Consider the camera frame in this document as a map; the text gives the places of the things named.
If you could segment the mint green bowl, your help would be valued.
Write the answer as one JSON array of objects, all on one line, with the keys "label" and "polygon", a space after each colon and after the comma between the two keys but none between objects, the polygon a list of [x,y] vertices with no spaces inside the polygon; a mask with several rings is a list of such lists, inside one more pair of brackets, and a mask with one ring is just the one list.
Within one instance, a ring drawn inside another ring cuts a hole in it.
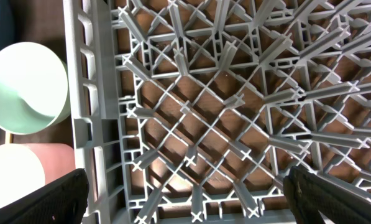
[{"label": "mint green bowl", "polygon": [[19,42],[0,51],[0,128],[37,133],[69,117],[68,69],[48,47]]}]

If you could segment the pink cup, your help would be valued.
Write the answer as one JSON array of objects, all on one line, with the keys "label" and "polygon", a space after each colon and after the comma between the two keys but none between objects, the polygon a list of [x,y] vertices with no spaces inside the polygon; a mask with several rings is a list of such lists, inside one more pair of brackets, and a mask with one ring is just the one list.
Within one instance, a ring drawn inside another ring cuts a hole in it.
[{"label": "pink cup", "polygon": [[0,208],[75,169],[74,149],[60,143],[0,145]]}]

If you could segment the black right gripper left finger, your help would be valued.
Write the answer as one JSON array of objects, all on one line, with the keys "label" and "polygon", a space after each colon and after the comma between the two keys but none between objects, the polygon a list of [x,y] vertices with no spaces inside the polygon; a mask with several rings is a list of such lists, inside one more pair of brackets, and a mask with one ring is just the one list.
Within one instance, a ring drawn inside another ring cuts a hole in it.
[{"label": "black right gripper left finger", "polygon": [[0,208],[0,224],[81,223],[88,207],[88,194],[85,170],[75,169]]}]

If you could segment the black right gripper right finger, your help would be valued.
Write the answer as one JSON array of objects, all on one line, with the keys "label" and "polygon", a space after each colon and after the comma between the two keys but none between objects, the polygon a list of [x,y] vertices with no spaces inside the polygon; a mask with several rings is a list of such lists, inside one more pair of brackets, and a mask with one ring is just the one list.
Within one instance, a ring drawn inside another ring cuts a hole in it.
[{"label": "black right gripper right finger", "polygon": [[371,203],[334,181],[293,166],[283,193],[297,223],[371,223]]}]

